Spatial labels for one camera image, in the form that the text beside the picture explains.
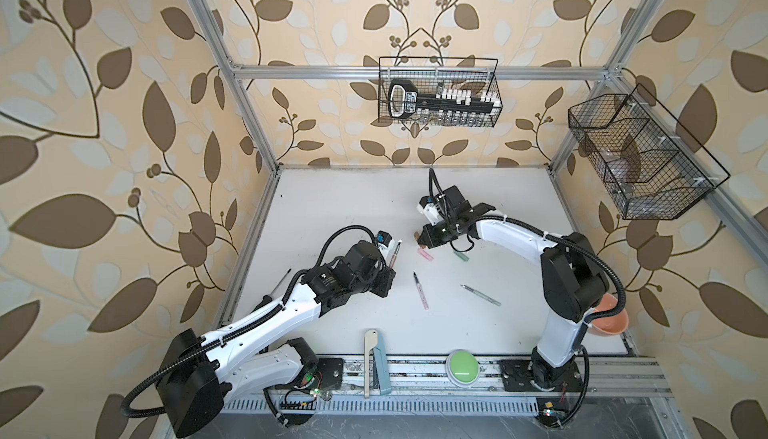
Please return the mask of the brown pen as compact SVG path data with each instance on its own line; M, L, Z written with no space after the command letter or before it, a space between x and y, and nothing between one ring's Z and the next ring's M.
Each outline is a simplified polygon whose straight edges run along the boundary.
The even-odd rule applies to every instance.
M389 259L389 263L388 263L388 266L391 269L394 269L394 267L395 267L396 260L397 260L397 257L398 257L401 245L402 245L402 240L398 240L398 242L397 242L397 244L395 246L395 249L392 252L391 257Z

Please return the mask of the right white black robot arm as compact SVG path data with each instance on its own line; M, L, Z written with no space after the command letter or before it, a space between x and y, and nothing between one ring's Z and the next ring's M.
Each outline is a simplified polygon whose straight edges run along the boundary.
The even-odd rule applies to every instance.
M417 240L421 246L453 245L465 236L471 245L490 242L540 268L549 313L523 373L536 389L553 390L573 375L576 355L583 351L583 338L593 322L625 310L621 279L580 233L546 232L500 215L490 204L472 205L458 187L442 187L433 168L428 169L428 193L419 200L418 210L428 220Z

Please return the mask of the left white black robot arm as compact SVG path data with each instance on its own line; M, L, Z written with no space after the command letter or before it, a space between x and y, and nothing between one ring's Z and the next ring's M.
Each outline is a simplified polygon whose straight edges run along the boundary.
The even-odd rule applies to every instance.
M326 260L327 240L312 267L298 270L285 291L267 296L244 318L201 336L187 329L171 342L158 371L123 399L125 418L165 415L178 438L211 423L240 393L288 385L312 373L317 357L308 343L273 343L345 305L355 294L388 295L396 273L387 263L392 237L353 224L365 234L348 252Z

